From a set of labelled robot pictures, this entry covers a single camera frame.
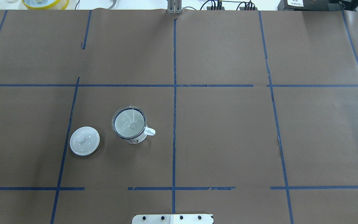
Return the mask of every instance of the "brown table surface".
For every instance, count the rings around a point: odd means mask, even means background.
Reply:
[[[0,224],[172,213],[358,223],[358,12],[0,11]]]

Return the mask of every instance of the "cup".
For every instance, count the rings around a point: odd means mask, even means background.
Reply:
[[[155,130],[146,124],[146,115],[137,106],[121,107],[112,117],[111,126],[118,137],[130,144],[137,144],[147,136],[155,135]]]

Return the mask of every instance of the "white label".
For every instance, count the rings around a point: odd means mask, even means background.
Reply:
[[[288,5],[303,7],[303,0],[287,0]]]

